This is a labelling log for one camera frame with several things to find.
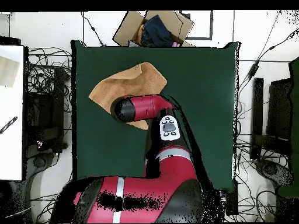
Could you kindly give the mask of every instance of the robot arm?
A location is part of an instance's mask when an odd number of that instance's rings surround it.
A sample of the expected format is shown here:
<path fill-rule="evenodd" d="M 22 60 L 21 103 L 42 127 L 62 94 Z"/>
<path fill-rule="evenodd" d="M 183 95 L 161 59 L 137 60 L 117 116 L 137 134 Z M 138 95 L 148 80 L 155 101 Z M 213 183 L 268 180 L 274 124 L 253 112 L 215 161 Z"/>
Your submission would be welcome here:
<path fill-rule="evenodd" d="M 111 115 L 121 122 L 148 120 L 158 116 L 162 109 L 173 105 L 160 95 L 123 96 L 111 105 Z"/>

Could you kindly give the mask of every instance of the black cable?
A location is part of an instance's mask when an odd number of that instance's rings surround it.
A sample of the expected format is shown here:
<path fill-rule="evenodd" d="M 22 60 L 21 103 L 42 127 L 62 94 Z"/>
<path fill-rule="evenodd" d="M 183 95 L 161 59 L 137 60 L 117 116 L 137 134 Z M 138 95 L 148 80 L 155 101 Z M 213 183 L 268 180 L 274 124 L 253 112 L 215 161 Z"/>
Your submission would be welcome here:
<path fill-rule="evenodd" d="M 43 214 L 45 214 L 46 212 L 49 212 L 50 213 L 50 210 L 52 209 L 49 209 L 50 206 L 54 205 L 56 202 L 56 199 L 55 198 L 52 198 L 52 200 L 43 208 L 43 210 L 41 211 L 40 214 L 38 214 L 38 216 L 36 217 L 36 223 L 39 223 L 39 220 L 41 218 L 41 216 Z"/>
<path fill-rule="evenodd" d="M 256 195 L 256 205 L 259 205 L 259 203 L 258 203 L 258 198 L 259 198 L 259 196 L 260 196 L 261 194 L 263 194 L 263 193 L 271 193 L 271 194 L 273 194 L 273 195 L 276 196 L 276 197 L 281 197 L 281 196 L 279 196 L 278 194 L 276 194 L 276 193 L 273 192 L 273 191 L 264 190 L 264 191 L 259 192 L 259 193 Z M 259 207 L 257 207 L 257 209 L 258 209 L 258 214 L 259 214 L 260 218 L 262 218 L 262 216 L 260 215 Z"/>
<path fill-rule="evenodd" d="M 253 67 L 256 67 L 257 65 L 258 65 L 258 63 L 259 63 L 259 61 L 260 61 L 260 59 L 268 52 L 268 51 L 271 51 L 271 50 L 273 50 L 275 47 L 277 47 L 277 46 L 279 46 L 279 45 L 281 45 L 281 44 L 283 44 L 284 42 L 286 42 L 287 41 L 287 39 L 288 38 L 293 38 L 294 36 L 295 36 L 295 34 L 296 33 L 299 33 L 299 28 L 297 28 L 297 29 L 295 29 L 292 33 L 290 33 L 288 36 L 287 36 L 287 38 L 285 39 L 285 40 L 283 40 L 282 42 L 280 42 L 280 43 L 278 43 L 278 44 L 276 44 L 276 45 L 273 45 L 273 46 L 271 46 L 268 50 L 266 50 L 257 60 L 256 60 L 256 62 L 254 63 L 254 65 L 252 66 L 252 68 L 249 70 L 249 72 L 248 72 L 248 74 L 247 74 L 247 76 L 249 75 L 249 80 L 248 80 L 248 82 L 245 84 L 245 86 L 242 88 L 242 89 L 240 89 L 240 91 L 239 91 L 239 96 L 240 96 L 240 94 L 241 94 L 241 92 L 243 91 L 243 89 L 246 87 L 246 85 L 250 82 L 250 80 L 251 80 L 251 78 L 254 76 L 254 74 L 253 74 Z"/>
<path fill-rule="evenodd" d="M 59 161 L 59 156 L 60 156 L 60 153 L 58 153 L 56 163 L 55 163 L 54 165 L 51 165 L 50 167 L 54 167 L 54 166 L 58 163 L 58 161 Z"/>
<path fill-rule="evenodd" d="M 58 195 L 58 193 L 56 193 L 56 194 L 51 194 L 51 195 L 47 195 L 47 196 L 42 196 L 42 197 L 35 198 L 35 199 L 31 199 L 31 201 L 39 200 L 39 199 L 41 199 L 41 198 L 45 198 L 45 197 L 52 197 L 52 196 L 56 196 L 56 195 Z"/>
<path fill-rule="evenodd" d="M 102 47 L 105 47 L 106 45 L 104 45 L 103 42 L 100 40 L 100 37 L 98 36 L 98 33 L 96 32 L 96 29 L 91 25 L 89 19 L 87 19 L 87 18 L 83 15 L 82 12 L 80 12 L 80 13 L 81 13 L 82 18 L 88 21 L 88 24 L 90 25 L 92 31 L 94 31 L 94 32 L 96 33 L 96 36 L 98 37 L 98 40 L 100 41 L 101 46 L 102 46 Z"/>
<path fill-rule="evenodd" d="M 68 181 L 70 181 L 70 180 L 71 180 L 71 178 L 72 178 L 72 172 L 71 172 L 71 175 L 70 175 L 70 177 L 69 177 Z"/>
<path fill-rule="evenodd" d="M 270 38 L 270 35 L 271 35 L 271 33 L 272 33 L 272 30 L 273 30 L 273 28 L 274 28 L 274 26 L 275 26 L 275 23 L 277 22 L 277 18 L 278 18 L 278 16 L 279 16 L 279 14 L 280 14 L 280 11 L 278 11 L 278 14 L 277 14 L 277 16 L 276 16 L 276 18 L 275 18 L 275 21 L 274 21 L 274 23 L 273 23 L 273 26 L 272 26 L 272 28 L 271 28 L 271 31 L 270 31 L 270 33 L 269 33 L 269 35 L 268 35 L 268 38 L 267 38 L 267 40 L 266 40 L 266 43 L 265 43 L 265 45 L 264 45 L 264 47 L 263 47 L 263 50 L 260 52 L 260 54 L 258 55 L 258 60 L 260 60 L 260 55 L 263 53 L 263 51 L 264 51 L 264 49 L 265 49 L 265 47 L 266 47 L 266 45 L 267 45 L 267 43 L 268 43 L 268 40 L 269 40 L 269 38 Z"/>

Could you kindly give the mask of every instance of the green table surface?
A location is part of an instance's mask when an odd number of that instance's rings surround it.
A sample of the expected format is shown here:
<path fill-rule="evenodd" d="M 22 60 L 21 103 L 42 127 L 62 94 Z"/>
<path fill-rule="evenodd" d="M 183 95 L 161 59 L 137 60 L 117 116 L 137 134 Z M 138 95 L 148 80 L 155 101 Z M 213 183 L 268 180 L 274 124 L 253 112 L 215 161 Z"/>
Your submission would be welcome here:
<path fill-rule="evenodd" d="M 101 80 L 150 62 L 168 82 L 162 94 L 182 106 L 214 187 L 232 189 L 238 43 L 221 49 L 135 48 L 84 47 L 76 41 L 75 49 L 77 177 L 142 175 L 147 132 L 115 121 L 88 96 Z"/>

